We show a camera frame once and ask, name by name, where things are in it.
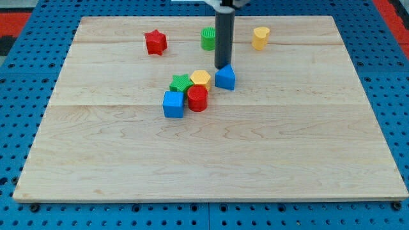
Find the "red star block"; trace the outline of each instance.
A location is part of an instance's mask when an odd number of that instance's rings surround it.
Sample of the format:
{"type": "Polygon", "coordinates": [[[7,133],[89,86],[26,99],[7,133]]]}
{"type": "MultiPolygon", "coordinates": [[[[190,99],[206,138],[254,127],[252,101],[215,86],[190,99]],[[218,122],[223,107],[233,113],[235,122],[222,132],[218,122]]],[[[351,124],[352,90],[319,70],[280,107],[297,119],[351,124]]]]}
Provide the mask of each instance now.
{"type": "Polygon", "coordinates": [[[145,33],[146,47],[148,54],[162,55],[163,51],[167,49],[166,35],[159,32],[157,29],[145,33]]]}

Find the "plastic block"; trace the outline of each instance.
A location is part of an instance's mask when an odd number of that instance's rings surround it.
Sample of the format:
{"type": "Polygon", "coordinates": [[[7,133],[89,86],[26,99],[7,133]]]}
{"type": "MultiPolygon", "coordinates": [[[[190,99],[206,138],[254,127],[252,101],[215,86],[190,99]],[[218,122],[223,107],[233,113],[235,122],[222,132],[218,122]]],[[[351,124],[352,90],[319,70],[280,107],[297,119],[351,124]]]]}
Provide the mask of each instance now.
{"type": "Polygon", "coordinates": [[[182,118],[183,117],[183,93],[166,91],[162,106],[164,114],[167,118],[182,118]]]}
{"type": "Polygon", "coordinates": [[[223,89],[234,90],[236,75],[231,65],[226,65],[216,72],[215,86],[223,89]]]}
{"type": "Polygon", "coordinates": [[[206,70],[195,70],[190,76],[195,86],[204,86],[207,91],[210,91],[210,78],[211,76],[206,70]]]}
{"type": "Polygon", "coordinates": [[[191,86],[193,86],[193,82],[189,79],[188,74],[173,75],[173,81],[169,86],[169,90],[186,93],[191,86]]]}
{"type": "Polygon", "coordinates": [[[215,49],[215,34],[216,30],[214,27],[205,27],[201,32],[201,47],[204,50],[214,50],[215,49]]]}
{"type": "Polygon", "coordinates": [[[145,40],[148,54],[162,55],[163,51],[167,49],[166,35],[159,32],[157,29],[145,33],[145,40]]]}
{"type": "Polygon", "coordinates": [[[189,109],[201,112],[207,108],[207,89],[204,86],[192,86],[187,91],[189,109]]]}
{"type": "Polygon", "coordinates": [[[270,36],[270,29],[267,27],[257,27],[253,30],[253,39],[251,45],[256,50],[263,50],[268,43],[268,37],[270,36]]]}

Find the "wood grain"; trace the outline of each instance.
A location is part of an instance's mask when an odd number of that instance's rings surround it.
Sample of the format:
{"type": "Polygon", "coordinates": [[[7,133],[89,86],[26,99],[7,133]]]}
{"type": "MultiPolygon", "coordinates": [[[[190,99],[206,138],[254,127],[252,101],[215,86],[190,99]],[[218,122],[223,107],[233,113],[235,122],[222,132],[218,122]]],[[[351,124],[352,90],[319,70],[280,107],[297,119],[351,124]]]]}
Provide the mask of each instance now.
{"type": "Polygon", "coordinates": [[[236,90],[163,117],[172,74],[207,70],[211,17],[84,17],[14,192],[22,203],[408,197],[332,17],[237,17],[236,90]],[[269,44],[252,49],[252,28],[269,44]],[[168,37],[148,56],[143,33],[168,37]]]}

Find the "blue block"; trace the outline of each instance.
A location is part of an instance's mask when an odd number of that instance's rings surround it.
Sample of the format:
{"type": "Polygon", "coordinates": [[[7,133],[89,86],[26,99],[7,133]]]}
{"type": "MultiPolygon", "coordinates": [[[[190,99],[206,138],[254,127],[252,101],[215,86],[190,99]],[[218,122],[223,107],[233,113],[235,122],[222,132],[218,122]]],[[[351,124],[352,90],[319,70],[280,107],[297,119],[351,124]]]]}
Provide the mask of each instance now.
{"type": "Polygon", "coordinates": [[[162,106],[164,114],[167,118],[182,118],[183,117],[183,92],[166,91],[162,106]]]}
{"type": "Polygon", "coordinates": [[[236,75],[230,64],[216,73],[215,86],[223,89],[234,90],[236,75]]]}

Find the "blue pegboard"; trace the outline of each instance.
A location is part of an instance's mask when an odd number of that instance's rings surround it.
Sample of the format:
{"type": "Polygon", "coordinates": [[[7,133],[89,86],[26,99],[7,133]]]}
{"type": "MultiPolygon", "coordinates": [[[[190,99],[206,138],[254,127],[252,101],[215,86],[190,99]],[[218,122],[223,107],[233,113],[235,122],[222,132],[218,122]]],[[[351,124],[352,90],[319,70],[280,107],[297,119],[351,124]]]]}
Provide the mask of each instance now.
{"type": "MultiPolygon", "coordinates": [[[[19,204],[15,183],[82,16],[210,16],[203,3],[41,0],[0,68],[0,229],[408,229],[409,202],[19,204]]],[[[331,15],[409,181],[409,62],[371,1],[252,0],[237,15],[331,15]]]]}

